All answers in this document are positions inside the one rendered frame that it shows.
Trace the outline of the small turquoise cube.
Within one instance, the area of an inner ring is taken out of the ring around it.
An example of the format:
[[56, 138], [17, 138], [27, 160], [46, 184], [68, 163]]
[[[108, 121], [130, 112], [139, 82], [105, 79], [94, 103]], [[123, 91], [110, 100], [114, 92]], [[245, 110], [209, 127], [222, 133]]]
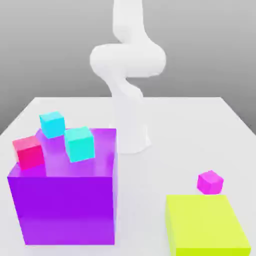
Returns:
[[65, 150], [71, 163], [95, 158], [95, 142], [87, 126], [64, 131]]

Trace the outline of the small cyan cube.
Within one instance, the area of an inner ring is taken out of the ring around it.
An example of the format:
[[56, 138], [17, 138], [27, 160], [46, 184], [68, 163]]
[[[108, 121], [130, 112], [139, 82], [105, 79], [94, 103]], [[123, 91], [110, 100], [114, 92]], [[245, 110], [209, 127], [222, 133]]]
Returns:
[[41, 130], [47, 139], [60, 137], [66, 126], [64, 116], [59, 111], [39, 115]]

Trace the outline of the small magenta cube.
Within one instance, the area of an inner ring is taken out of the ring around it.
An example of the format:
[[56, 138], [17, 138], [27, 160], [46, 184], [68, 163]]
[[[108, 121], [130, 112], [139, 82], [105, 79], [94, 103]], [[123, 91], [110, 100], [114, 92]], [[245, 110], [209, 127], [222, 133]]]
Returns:
[[216, 172], [210, 170], [198, 175], [197, 188], [205, 195], [220, 194], [224, 179]]

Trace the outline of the small red cube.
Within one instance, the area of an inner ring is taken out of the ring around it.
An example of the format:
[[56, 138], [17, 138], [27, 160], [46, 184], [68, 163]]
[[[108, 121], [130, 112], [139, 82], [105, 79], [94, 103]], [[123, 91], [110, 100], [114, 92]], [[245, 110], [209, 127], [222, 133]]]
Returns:
[[45, 163], [41, 142], [35, 135], [13, 140], [12, 145], [22, 171]]

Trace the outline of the large purple box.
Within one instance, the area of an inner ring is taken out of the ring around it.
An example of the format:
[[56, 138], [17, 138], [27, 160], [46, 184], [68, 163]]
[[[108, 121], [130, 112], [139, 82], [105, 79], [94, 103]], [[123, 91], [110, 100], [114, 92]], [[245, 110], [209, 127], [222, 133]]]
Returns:
[[116, 130], [92, 128], [95, 158], [70, 162], [63, 137], [41, 130], [44, 165], [8, 174], [27, 245], [112, 245], [118, 195]]

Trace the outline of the large yellow box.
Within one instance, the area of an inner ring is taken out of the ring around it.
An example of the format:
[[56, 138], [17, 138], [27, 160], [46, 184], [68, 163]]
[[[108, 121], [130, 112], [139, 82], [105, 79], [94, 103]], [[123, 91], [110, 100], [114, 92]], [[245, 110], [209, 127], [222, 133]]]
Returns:
[[250, 243], [225, 195], [167, 195], [170, 256], [250, 256]]

